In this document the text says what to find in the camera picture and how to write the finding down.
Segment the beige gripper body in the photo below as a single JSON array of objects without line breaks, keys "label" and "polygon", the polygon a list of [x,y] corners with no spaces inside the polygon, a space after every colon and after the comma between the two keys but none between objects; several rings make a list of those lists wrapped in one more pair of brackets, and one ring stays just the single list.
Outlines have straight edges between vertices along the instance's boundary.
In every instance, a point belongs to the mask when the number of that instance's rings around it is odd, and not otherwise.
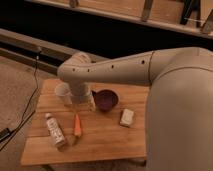
[{"label": "beige gripper body", "polygon": [[70,83],[70,98],[73,108],[76,112],[85,109],[88,111],[95,110],[92,90],[88,83]]}]

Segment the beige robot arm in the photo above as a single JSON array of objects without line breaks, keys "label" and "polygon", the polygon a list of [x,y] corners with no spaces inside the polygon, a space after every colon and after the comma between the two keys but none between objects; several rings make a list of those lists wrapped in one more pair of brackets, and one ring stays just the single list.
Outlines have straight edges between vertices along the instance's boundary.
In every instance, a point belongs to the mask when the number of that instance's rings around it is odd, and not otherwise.
[{"label": "beige robot arm", "polygon": [[213,171],[213,52],[200,47],[154,50],[93,63],[76,53],[58,77],[78,102],[88,84],[148,86],[147,171]]}]

